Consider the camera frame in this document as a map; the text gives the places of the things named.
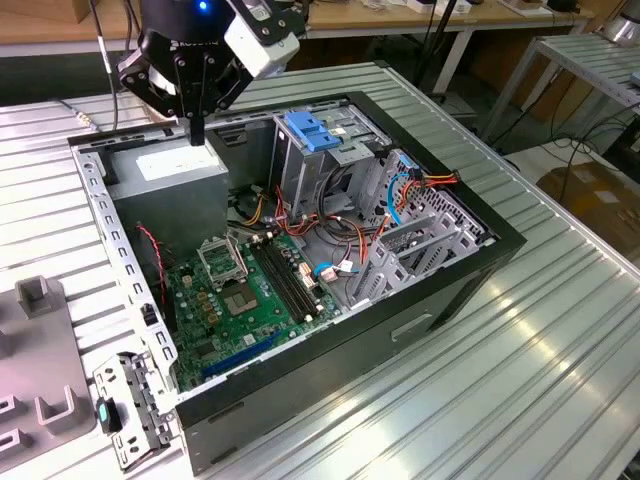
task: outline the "black latch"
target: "black latch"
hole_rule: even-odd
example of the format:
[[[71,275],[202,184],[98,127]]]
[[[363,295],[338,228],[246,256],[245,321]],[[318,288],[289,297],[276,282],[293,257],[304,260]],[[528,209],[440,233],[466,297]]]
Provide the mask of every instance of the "black latch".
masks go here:
[[[122,422],[113,398],[109,400],[99,398],[96,402],[96,412],[104,433],[116,433],[122,430]]]
[[[140,311],[142,312],[142,319],[147,327],[158,323],[158,316],[150,304],[145,303],[142,308],[140,308]]]

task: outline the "wooden table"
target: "wooden table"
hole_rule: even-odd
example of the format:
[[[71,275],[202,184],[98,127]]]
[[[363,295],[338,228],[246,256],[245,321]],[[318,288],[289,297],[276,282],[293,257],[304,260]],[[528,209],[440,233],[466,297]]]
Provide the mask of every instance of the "wooden table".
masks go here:
[[[123,50],[127,24],[121,1],[101,0],[98,15],[107,48]],[[475,31],[571,26],[571,33],[580,33],[590,18],[590,12],[523,17],[497,0],[485,0],[484,4],[472,7],[469,14],[451,17],[445,31],[458,34],[434,91],[446,91]],[[435,15],[432,31],[435,31],[439,21],[440,17]],[[310,8],[307,38],[424,33],[428,24],[429,15],[418,14],[406,7],[391,6],[388,10],[374,11],[357,0],[344,4],[316,0]],[[91,17],[73,25],[0,12],[0,57],[97,52],[95,38]]]

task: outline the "blue pcie slot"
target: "blue pcie slot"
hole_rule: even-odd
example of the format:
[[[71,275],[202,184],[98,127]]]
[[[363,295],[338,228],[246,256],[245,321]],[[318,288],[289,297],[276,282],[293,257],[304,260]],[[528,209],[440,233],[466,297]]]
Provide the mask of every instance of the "blue pcie slot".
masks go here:
[[[215,363],[213,365],[209,365],[208,367],[203,368],[200,371],[200,374],[202,375],[202,379],[204,380],[207,377],[213,377],[214,375],[218,375],[227,370],[231,370],[232,368],[237,367],[238,365],[246,362],[247,360],[250,360],[253,357],[260,355],[261,353],[266,352],[273,346],[274,342],[280,336],[281,333],[282,332],[274,333],[269,338],[262,340],[261,342],[256,343],[255,345],[247,347],[245,350],[238,352],[230,356],[229,358],[225,358],[224,360],[221,360],[218,363]]]

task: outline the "green circuit board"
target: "green circuit board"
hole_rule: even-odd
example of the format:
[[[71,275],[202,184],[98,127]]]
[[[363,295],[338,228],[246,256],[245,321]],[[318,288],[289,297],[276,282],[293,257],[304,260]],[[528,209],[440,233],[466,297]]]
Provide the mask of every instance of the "green circuit board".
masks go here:
[[[273,242],[280,253],[287,255],[292,271],[302,282],[297,265],[304,260],[291,239],[279,236]],[[175,371],[180,391],[200,385],[210,376],[207,372],[216,371],[217,366],[224,369],[225,362],[242,352],[248,355],[246,361],[251,358],[252,349],[282,345],[341,314],[327,290],[318,287],[312,298],[322,311],[310,322],[296,323],[249,244],[238,245],[238,250],[248,270],[244,283],[228,282],[215,289],[197,255],[167,271],[175,305],[177,330],[171,336],[178,349]],[[227,261],[212,259],[210,268],[221,264],[226,269]]]

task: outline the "cardboard box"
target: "cardboard box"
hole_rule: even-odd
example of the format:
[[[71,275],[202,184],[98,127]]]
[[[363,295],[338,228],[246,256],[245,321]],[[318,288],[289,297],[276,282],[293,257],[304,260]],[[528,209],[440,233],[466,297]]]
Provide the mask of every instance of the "cardboard box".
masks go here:
[[[567,169],[556,168],[538,187],[558,199]],[[571,167],[563,206],[632,262],[640,259],[640,196],[596,162]]]
[[[0,0],[0,11],[80,23],[90,9],[88,0]]]

